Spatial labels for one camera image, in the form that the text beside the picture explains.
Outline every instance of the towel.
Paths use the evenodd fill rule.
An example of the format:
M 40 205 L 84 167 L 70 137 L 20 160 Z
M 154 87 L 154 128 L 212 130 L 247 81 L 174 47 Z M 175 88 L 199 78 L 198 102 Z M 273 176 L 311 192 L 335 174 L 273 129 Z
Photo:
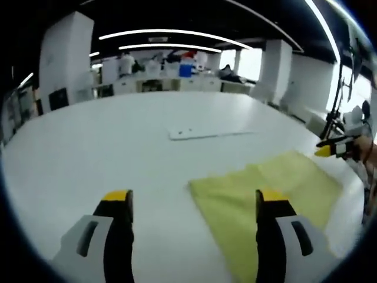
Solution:
M 193 199 L 241 283 L 255 282 L 258 269 L 255 191 L 282 192 L 297 214 L 324 230 L 341 185 L 308 157 L 291 151 L 225 176 L 190 182 Z

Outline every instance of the desk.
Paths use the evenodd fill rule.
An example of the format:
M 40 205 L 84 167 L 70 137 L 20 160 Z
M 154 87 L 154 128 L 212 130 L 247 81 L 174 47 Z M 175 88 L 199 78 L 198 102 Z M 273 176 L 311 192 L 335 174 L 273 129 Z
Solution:
M 256 134 L 170 141 L 169 129 Z M 136 282 L 231 282 L 187 182 L 239 170 L 287 150 L 312 155 L 318 137 L 242 94 L 156 92 L 80 103 L 31 120 L 4 151 L 9 195 L 46 258 L 109 191 L 134 190 Z M 342 159 L 313 158 L 343 184 L 326 228 L 344 255 L 361 227 L 363 184 Z

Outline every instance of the white column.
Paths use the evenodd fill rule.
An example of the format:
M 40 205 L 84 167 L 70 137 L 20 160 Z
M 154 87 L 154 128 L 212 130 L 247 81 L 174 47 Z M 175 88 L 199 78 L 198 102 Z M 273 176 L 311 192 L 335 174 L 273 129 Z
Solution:
M 69 104 L 78 91 L 90 86 L 90 51 L 94 21 L 74 12 L 44 35 L 39 60 L 39 92 L 44 113 L 51 111 L 48 96 L 67 88 Z
M 241 60 L 241 51 L 236 51 L 236 57 L 234 58 L 234 73 L 238 74 L 238 69 L 240 68 L 240 60 Z
M 216 71 L 220 67 L 221 53 L 209 54 L 207 60 L 207 68 Z
M 270 40 L 263 53 L 259 82 L 251 96 L 279 104 L 288 88 L 292 47 L 283 40 Z

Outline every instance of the led light strip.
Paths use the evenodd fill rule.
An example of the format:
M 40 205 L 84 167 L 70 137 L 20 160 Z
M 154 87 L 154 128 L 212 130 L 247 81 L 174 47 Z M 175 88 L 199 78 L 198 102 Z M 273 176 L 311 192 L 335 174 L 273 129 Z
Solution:
M 230 39 L 225 38 L 225 37 L 218 37 L 217 35 L 205 34 L 203 32 L 197 32 L 197 31 L 184 31 L 184 30 L 181 30 L 181 29 L 164 29 L 164 28 L 138 29 L 138 30 L 135 30 L 135 31 L 123 31 L 123 32 L 117 32 L 115 34 L 104 35 L 102 37 L 99 37 L 99 39 L 105 40 L 107 38 L 120 37 L 122 35 L 145 34 L 145 33 L 151 33 L 151 32 L 168 32 L 168 33 L 173 33 L 173 34 L 198 35 L 200 37 L 208 37 L 208 38 L 212 38 L 214 40 L 221 40 L 221 41 L 229 42 L 229 43 L 232 43 L 234 45 L 238 45 L 242 48 L 252 49 L 252 47 L 250 47 L 246 44 L 243 44 L 241 42 L 237 42 L 237 41 L 234 41 L 234 40 L 230 40 Z
M 144 48 L 144 47 L 180 47 L 188 49 L 200 49 L 205 51 L 211 51 L 216 53 L 221 53 L 221 50 L 209 47 L 203 47 L 198 45 L 189 45 L 189 44 L 174 44 L 174 43 L 151 43 L 151 44 L 135 44 L 135 45 L 126 45 L 119 47 L 119 50 L 132 49 L 132 48 Z
M 92 65 L 92 69 L 99 69 L 99 68 L 102 68 L 102 66 L 103 66 L 102 63 L 93 64 L 93 65 Z
M 229 3 L 232 3 L 233 5 L 235 6 L 238 6 L 244 10 L 247 10 L 248 12 L 254 14 L 255 16 L 257 16 L 258 18 L 264 20 L 265 22 L 267 22 L 268 24 L 270 24 L 271 26 L 273 26 L 274 28 L 276 28 L 278 31 L 280 31 L 286 38 L 288 38 L 293 44 L 295 44 L 295 46 L 300 49 L 300 51 L 303 53 L 304 52 L 304 49 L 302 49 L 302 47 L 292 38 L 290 37 L 284 30 L 281 29 L 281 27 L 279 27 L 278 25 L 276 25 L 274 22 L 270 21 L 269 19 L 267 19 L 266 17 L 264 17 L 263 15 L 261 15 L 260 13 L 254 11 L 253 9 L 249 8 L 248 6 L 245 6 L 241 3 L 238 3 L 234 0 L 225 0 Z
M 336 46 L 334 36 L 331 33 L 331 30 L 328 26 L 328 23 L 325 21 L 325 18 L 320 13 L 317 6 L 314 4 L 314 2 L 312 0 L 305 0 L 305 2 L 309 6 L 309 8 L 312 10 L 312 12 L 315 14 L 320 25 L 322 26 L 323 30 L 325 31 L 325 34 L 326 34 L 328 40 L 330 41 L 332 51 L 334 52 L 334 55 L 335 55 L 335 58 L 336 58 L 336 63 L 335 63 L 334 69 L 333 69 L 332 81 L 331 81 L 331 85 L 330 85 L 329 98 L 328 98 L 328 102 L 327 102 L 327 105 L 326 105 L 326 109 L 331 110 L 332 106 L 333 106 L 333 102 L 335 100 L 336 90 L 338 88 L 338 78 L 339 78 L 339 74 L 340 74 L 340 53 L 339 53 L 338 47 Z
M 28 80 L 30 80 L 30 78 L 34 75 L 34 73 L 30 73 L 23 81 L 21 81 L 21 83 L 19 84 L 18 87 L 22 87 L 24 84 L 26 84 L 26 82 Z
M 93 52 L 93 53 L 89 54 L 89 57 L 97 56 L 99 54 L 100 54 L 99 52 Z

